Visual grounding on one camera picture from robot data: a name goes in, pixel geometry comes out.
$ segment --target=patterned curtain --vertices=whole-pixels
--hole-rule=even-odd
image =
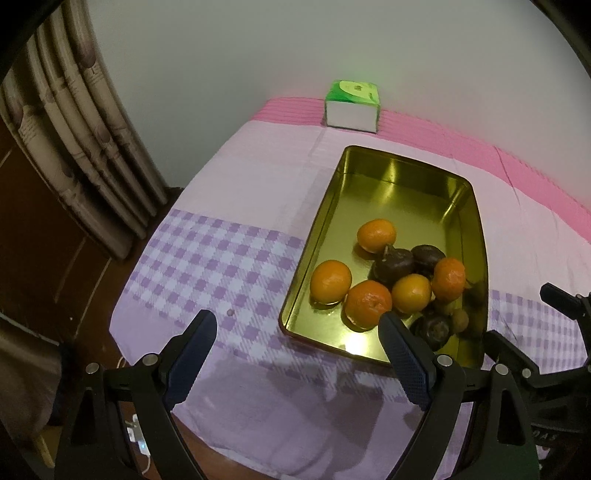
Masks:
[[[82,0],[63,3],[29,39],[2,82],[0,114],[50,188],[115,257],[128,255],[134,236],[145,238],[167,196],[107,83]]]

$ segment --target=purple checkered pattern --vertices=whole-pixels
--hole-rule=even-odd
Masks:
[[[491,290],[488,328],[520,348],[541,373],[577,368],[587,358],[577,322],[539,301]]]
[[[215,347],[244,361],[319,387],[406,403],[391,369],[307,346],[280,331],[279,312],[303,244],[277,231],[173,209],[125,291],[179,332],[199,310],[211,310],[219,324]],[[575,322],[554,310],[496,290],[489,308],[489,328],[522,348],[542,371],[584,360]]]

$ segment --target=metal tray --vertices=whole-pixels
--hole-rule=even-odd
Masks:
[[[355,332],[341,317],[342,304],[318,309],[310,302],[310,277],[324,260],[348,265],[353,285],[368,278],[373,258],[360,251],[356,234],[374,218],[394,223],[396,247],[431,244],[464,263],[469,288],[455,306],[467,311],[470,324],[461,336],[452,336],[440,352],[465,367],[480,367],[488,319],[488,267],[472,186],[451,172],[370,148],[350,146],[343,152],[281,309],[282,330],[319,348],[389,363],[377,328]],[[405,323],[409,325],[416,316]]]

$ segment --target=screw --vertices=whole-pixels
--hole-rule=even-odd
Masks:
[[[437,363],[442,367],[450,367],[453,363],[452,357],[448,355],[439,355],[437,357]]]
[[[87,374],[95,374],[99,370],[99,364],[96,362],[92,362],[91,364],[86,365],[86,373]]]
[[[150,367],[151,365],[154,365],[157,361],[158,361],[158,355],[156,355],[155,353],[148,353],[148,355],[144,355],[144,357],[142,358],[142,363],[146,367]]]
[[[503,364],[496,364],[495,370],[499,375],[506,375],[509,373],[509,369]]]

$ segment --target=mandarin orange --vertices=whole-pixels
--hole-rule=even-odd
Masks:
[[[431,289],[437,300],[449,303],[458,299],[466,285],[466,269],[459,260],[447,257],[435,265]]]
[[[411,273],[392,287],[392,305],[402,313],[417,313],[431,301],[431,284],[427,277]]]
[[[376,218],[364,223],[357,231],[357,242],[365,251],[379,254],[396,241],[396,229],[389,220]]]
[[[353,278],[351,270],[343,262],[327,260],[319,264],[310,279],[310,295],[325,305],[337,303],[345,298]]]
[[[377,326],[382,314],[391,309],[390,292],[374,280],[364,280],[352,287],[345,300],[345,315],[363,330]]]

